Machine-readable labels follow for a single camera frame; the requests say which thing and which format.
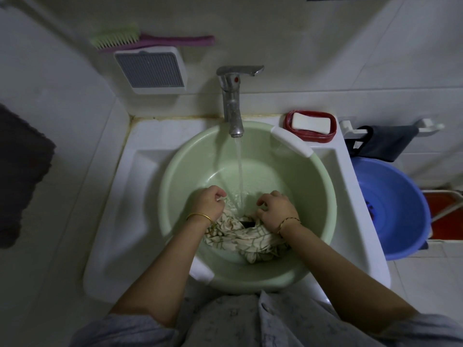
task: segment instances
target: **shirt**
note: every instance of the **shirt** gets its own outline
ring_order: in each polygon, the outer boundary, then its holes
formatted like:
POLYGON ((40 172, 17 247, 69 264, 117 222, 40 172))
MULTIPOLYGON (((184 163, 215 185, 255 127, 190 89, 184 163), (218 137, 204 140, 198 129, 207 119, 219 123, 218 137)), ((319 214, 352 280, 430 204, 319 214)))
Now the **shirt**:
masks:
POLYGON ((74 334, 78 346, 463 346, 463 328, 443 315, 417 314, 368 335, 331 305, 291 293, 221 296, 182 303, 176 328, 149 315, 109 314, 74 334))

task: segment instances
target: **green brush bristles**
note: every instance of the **green brush bristles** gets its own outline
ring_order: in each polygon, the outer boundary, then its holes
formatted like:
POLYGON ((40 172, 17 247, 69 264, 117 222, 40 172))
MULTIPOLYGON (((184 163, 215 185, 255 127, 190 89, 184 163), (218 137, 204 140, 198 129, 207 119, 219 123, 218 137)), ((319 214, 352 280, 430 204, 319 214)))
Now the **green brush bristles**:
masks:
POLYGON ((133 44, 140 38, 138 29, 123 29, 112 33, 100 34, 90 39, 90 43, 98 50, 133 44))

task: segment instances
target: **rolled-up sleeve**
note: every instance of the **rolled-up sleeve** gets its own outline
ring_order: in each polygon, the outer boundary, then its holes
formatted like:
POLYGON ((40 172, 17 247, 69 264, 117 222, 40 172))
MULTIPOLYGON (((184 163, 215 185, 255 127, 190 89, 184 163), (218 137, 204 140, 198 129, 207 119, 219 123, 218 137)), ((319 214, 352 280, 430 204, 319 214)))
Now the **rolled-up sleeve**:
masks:
POLYGON ((374 337, 386 346, 463 346, 463 327, 444 315, 417 314, 374 337))
POLYGON ((109 314, 77 331, 70 347, 171 346, 178 331, 166 328, 150 315, 109 314))

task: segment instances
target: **hand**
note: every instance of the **hand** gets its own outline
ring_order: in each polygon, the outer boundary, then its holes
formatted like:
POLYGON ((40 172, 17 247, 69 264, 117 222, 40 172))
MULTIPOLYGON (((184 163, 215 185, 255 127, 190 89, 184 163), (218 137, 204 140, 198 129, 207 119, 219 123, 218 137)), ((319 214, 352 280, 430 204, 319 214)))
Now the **hand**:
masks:
MULTIPOLYGON (((217 199, 219 197, 226 196, 227 193, 220 187, 216 185, 209 186, 207 189, 201 191, 198 198, 194 202, 191 213, 201 213, 207 215, 213 221, 217 221, 217 219, 222 215, 225 207, 225 202, 223 200, 218 201, 217 199)), ((198 216, 207 220, 206 217, 201 215, 198 216)))
MULTIPOLYGON (((297 210, 289 201, 287 196, 278 191, 264 193, 257 201, 258 206, 265 204, 268 210, 258 209, 257 216, 263 221, 265 227, 272 233, 278 232, 278 228, 283 220, 294 217, 299 219, 297 210)), ((283 227, 296 221, 295 219, 285 221, 283 227)))

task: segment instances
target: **chrome faucet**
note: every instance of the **chrome faucet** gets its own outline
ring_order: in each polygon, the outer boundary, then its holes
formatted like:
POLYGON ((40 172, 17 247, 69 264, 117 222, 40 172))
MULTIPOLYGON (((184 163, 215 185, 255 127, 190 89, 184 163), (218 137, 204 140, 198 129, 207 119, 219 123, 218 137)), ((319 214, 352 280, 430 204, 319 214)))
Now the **chrome faucet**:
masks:
POLYGON ((263 66, 223 66, 217 69, 216 74, 222 87, 224 100, 225 121, 230 124, 231 137, 241 137, 245 132, 239 110, 239 75, 247 74, 252 77, 263 71, 263 66))

